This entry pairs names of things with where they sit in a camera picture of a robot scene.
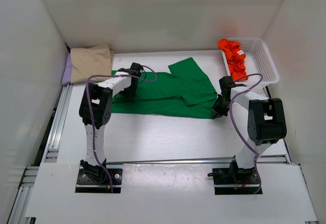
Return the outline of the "green t shirt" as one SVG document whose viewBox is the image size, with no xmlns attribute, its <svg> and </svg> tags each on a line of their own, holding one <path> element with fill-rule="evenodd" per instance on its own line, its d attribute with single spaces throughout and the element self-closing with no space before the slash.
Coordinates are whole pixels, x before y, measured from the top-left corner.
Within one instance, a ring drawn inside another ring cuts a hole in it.
<svg viewBox="0 0 326 224">
<path fill-rule="evenodd" d="M 157 73 L 155 82 L 140 83 L 132 100 L 113 98 L 113 113 L 210 119 L 217 92 L 195 60 L 187 58 L 168 68 L 169 73 Z"/>
</svg>

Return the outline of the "beige t shirt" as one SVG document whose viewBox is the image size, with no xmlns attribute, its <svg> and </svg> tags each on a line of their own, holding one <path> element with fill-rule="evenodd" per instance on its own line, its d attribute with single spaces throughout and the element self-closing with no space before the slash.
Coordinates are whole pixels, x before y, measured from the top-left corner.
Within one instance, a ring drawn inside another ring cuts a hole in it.
<svg viewBox="0 0 326 224">
<path fill-rule="evenodd" d="M 108 44 L 71 49 L 71 83 L 86 81 L 92 75 L 111 75 L 114 52 Z"/>
</svg>

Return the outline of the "purple t shirt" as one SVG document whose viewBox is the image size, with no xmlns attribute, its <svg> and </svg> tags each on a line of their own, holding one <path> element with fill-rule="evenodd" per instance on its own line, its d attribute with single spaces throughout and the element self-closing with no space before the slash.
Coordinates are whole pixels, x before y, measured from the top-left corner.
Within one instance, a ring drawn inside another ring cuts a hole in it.
<svg viewBox="0 0 326 224">
<path fill-rule="evenodd" d="M 66 60 L 66 67 L 62 78 L 62 85 L 71 84 L 71 74 L 72 74 L 72 62 L 71 62 L 71 53 L 68 53 Z"/>
</svg>

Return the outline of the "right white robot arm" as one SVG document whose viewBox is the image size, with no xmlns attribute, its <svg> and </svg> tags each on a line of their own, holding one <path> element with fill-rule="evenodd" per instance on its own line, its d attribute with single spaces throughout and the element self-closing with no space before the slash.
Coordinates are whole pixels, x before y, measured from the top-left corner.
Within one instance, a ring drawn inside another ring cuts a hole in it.
<svg viewBox="0 0 326 224">
<path fill-rule="evenodd" d="M 242 183 L 258 178 L 257 160 L 271 145 L 286 136 L 287 128 L 282 100 L 268 98 L 253 92 L 252 88 L 235 82 L 231 76 L 219 80 L 221 93 L 212 107 L 213 119 L 229 116 L 235 123 L 232 106 L 237 103 L 248 111 L 248 138 L 240 139 L 244 147 L 237 153 L 227 169 L 213 169 L 210 173 L 222 184 Z"/>
</svg>

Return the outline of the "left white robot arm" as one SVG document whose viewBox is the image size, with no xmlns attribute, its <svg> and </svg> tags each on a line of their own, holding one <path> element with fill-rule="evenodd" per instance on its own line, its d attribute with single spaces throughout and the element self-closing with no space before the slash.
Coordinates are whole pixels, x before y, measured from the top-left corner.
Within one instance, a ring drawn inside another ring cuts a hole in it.
<svg viewBox="0 0 326 224">
<path fill-rule="evenodd" d="M 133 99 L 143 71 L 141 64 L 132 63 L 130 68 L 121 68 L 106 80 L 89 82 L 85 87 L 79 116 L 86 130 L 87 151 L 80 164 L 95 184 L 113 186 L 112 177 L 106 168 L 104 129 L 112 115 L 113 98 L 120 94 Z"/>
</svg>

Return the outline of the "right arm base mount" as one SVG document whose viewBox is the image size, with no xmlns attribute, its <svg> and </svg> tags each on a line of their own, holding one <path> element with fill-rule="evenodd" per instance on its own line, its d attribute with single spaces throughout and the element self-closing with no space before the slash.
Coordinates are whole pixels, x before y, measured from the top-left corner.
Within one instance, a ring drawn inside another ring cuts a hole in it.
<svg viewBox="0 0 326 224">
<path fill-rule="evenodd" d="M 235 159 L 231 161 L 229 167 L 213 168 L 207 177 L 213 179 L 215 195 L 263 194 L 256 168 L 239 168 Z"/>
</svg>

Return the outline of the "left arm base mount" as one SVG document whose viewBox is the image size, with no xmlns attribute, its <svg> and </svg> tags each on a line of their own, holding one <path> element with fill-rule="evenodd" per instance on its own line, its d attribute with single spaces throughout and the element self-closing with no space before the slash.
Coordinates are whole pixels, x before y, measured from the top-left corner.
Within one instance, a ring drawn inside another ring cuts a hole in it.
<svg viewBox="0 0 326 224">
<path fill-rule="evenodd" d="M 90 165 L 81 160 L 77 175 L 75 192 L 76 193 L 121 193 L 123 168 L 106 169 L 100 166 Z"/>
</svg>

